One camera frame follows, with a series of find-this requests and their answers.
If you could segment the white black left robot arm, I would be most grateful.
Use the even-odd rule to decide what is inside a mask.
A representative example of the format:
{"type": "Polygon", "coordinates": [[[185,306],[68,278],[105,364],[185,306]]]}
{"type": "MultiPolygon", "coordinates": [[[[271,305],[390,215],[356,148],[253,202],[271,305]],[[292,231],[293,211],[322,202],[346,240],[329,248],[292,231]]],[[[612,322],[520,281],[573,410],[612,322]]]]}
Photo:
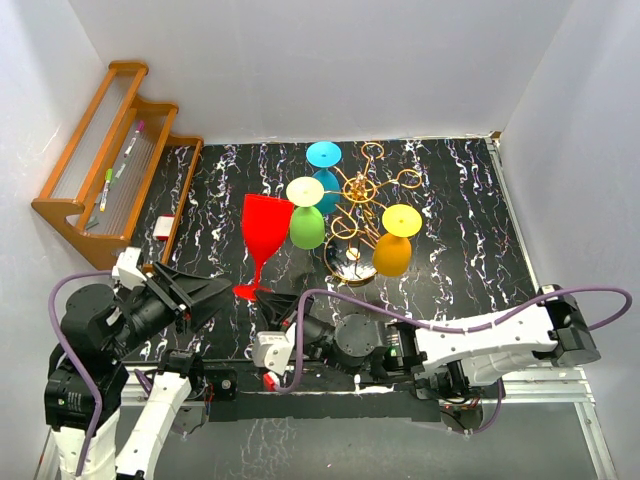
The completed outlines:
{"type": "Polygon", "coordinates": [[[215,398],[200,354],[170,349],[122,449],[116,447],[125,358],[169,326],[197,331],[226,303],[231,283],[155,263],[105,271],[109,283],[76,290],[65,315],[49,310],[58,343],[49,359],[45,418],[64,479],[151,479],[178,413],[187,400],[215,398]]]}

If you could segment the yellow wine glass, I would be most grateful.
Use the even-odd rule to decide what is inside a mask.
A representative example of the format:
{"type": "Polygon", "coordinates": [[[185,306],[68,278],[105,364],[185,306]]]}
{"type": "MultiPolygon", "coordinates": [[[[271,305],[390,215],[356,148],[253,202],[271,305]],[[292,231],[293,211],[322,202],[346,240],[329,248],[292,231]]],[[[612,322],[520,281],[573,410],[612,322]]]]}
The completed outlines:
{"type": "Polygon", "coordinates": [[[387,277],[398,277],[405,273],[412,257],[410,237],[422,228],[421,214],[412,206],[395,204],[382,215],[386,233],[376,243],[373,266],[377,273],[387,277]]]}

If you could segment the red wine glass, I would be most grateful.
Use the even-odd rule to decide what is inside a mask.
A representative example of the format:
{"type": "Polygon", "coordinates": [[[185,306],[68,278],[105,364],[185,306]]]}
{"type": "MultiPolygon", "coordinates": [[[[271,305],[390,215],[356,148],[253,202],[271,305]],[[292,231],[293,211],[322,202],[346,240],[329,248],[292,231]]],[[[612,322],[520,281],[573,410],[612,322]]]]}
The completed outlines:
{"type": "Polygon", "coordinates": [[[254,301],[258,290],[266,290],[260,284],[266,262],[283,245],[290,226],[294,204],[285,199],[261,194],[246,194],[242,210],[242,234],[247,250],[255,264],[252,284],[233,288],[236,296],[254,301]]]}

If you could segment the green wine glass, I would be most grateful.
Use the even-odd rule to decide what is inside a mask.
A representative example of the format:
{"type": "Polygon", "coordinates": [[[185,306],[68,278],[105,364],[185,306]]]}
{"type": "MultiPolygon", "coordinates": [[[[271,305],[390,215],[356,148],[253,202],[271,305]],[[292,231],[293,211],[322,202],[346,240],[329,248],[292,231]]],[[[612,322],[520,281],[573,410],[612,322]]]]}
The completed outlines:
{"type": "Polygon", "coordinates": [[[313,177],[298,177],[288,184],[286,196],[295,206],[289,227],[292,243],[303,250],[317,248],[325,238],[324,218],[316,207],[324,197],[323,185],[313,177]]]}

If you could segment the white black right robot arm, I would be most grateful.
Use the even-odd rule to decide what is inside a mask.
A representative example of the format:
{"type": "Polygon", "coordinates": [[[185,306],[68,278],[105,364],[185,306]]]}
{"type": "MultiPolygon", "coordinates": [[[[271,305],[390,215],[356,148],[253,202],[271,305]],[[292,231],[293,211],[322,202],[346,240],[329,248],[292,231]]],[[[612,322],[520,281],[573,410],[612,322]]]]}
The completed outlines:
{"type": "Polygon", "coordinates": [[[311,314],[312,299],[259,291],[258,310],[267,325],[251,350],[255,366],[267,369],[273,389],[294,370],[296,321],[303,321],[304,358],[322,361],[374,386],[411,382],[425,398],[480,397],[503,375],[550,362],[567,368],[601,355],[574,296],[558,285],[538,291],[541,301],[462,319],[460,326],[415,327],[356,309],[337,324],[311,314]]]}

